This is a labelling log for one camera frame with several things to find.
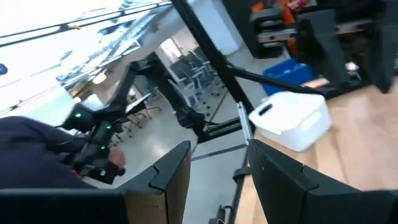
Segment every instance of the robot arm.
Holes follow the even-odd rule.
[[[85,144],[81,152],[68,161],[68,165],[82,176],[89,176],[112,184],[117,175],[124,174],[124,169],[119,170],[108,161],[108,146],[113,134],[121,131],[121,124],[118,121],[126,116],[127,95],[136,75],[145,75],[159,87],[159,91],[177,112],[178,123],[184,128],[192,128],[198,136],[199,142],[212,139],[209,138],[209,130],[204,131],[207,124],[205,115],[197,113],[193,108],[187,106],[184,99],[168,82],[164,75],[166,69],[161,62],[151,60],[149,57],[144,66],[137,63],[132,63],[129,67],[113,98],[105,108],[92,111],[81,104],[76,104],[62,125],[65,129],[77,129],[83,133],[90,132],[87,137],[88,143]]]

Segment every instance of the blue crate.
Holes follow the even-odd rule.
[[[312,69],[306,64],[297,63],[295,59],[288,59],[271,68],[267,68],[262,75],[294,85],[301,85],[315,79]],[[262,87],[268,96],[282,91],[281,88],[272,85],[262,84]]]

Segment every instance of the floor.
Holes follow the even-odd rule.
[[[228,59],[238,67],[249,72],[261,74],[270,66],[279,63],[285,58],[269,60],[251,60],[247,49],[241,49]],[[262,86],[258,83],[238,79],[243,90],[251,100],[253,106],[258,106],[266,96]],[[233,172],[240,168],[246,148],[242,131],[223,136],[203,144],[196,145],[196,136],[193,131],[178,125],[171,107],[163,98],[154,102],[162,111],[151,110],[153,120],[142,119],[142,129],[133,127],[133,137],[122,136],[119,144],[126,153],[126,174],[118,177],[113,185],[105,185],[95,180],[86,180],[102,188],[115,188],[133,178],[145,168],[160,159],[182,140],[192,142],[193,162],[191,169],[190,186],[187,204],[185,207],[184,224],[203,224],[214,218],[219,205],[230,205],[234,197],[236,184],[232,179]],[[219,123],[238,116],[235,101],[229,93],[217,98],[210,98],[213,122]],[[223,149],[227,153],[209,156]]]

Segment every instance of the wooden tabletop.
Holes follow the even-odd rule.
[[[383,95],[369,86],[327,103],[332,127],[305,152],[259,132],[254,138],[359,190],[398,189],[398,87]],[[235,223],[267,223],[251,176],[244,181]]]

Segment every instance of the white storage box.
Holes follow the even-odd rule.
[[[249,119],[265,138],[296,152],[308,149],[331,126],[323,96],[288,91],[270,96]]]

